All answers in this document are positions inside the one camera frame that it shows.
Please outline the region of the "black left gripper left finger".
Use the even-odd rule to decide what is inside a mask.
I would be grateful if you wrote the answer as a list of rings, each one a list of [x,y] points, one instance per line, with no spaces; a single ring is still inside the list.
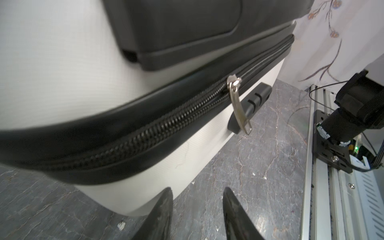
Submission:
[[[132,240],[170,240],[173,206],[173,192],[168,187],[163,190]]]

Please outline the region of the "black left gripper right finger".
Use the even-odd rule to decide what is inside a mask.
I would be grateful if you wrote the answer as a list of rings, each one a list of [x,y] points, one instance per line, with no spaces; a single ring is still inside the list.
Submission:
[[[227,240],[264,240],[229,187],[223,192],[223,213]]]

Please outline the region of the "white hard-shell suitcase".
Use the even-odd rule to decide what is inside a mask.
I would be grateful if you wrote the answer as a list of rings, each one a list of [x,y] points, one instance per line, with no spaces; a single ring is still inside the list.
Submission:
[[[265,104],[312,1],[1,1],[1,164],[147,215]]]

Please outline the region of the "silver zipper pull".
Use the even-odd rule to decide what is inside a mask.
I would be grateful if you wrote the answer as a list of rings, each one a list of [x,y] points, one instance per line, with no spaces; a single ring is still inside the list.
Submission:
[[[242,107],[239,89],[241,86],[242,79],[238,78],[236,75],[230,75],[227,78],[227,87],[230,94],[230,99],[234,109],[234,116],[237,120],[237,123],[240,129],[246,134],[249,135],[252,131],[252,125],[250,120],[247,118],[246,113]]]

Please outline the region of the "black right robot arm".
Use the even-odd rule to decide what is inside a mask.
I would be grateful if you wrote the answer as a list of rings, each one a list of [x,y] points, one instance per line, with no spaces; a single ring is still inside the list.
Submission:
[[[315,140],[327,145],[345,147],[365,130],[384,127],[384,86],[368,77],[369,70],[354,74],[339,90],[338,108],[328,117],[316,111]]]

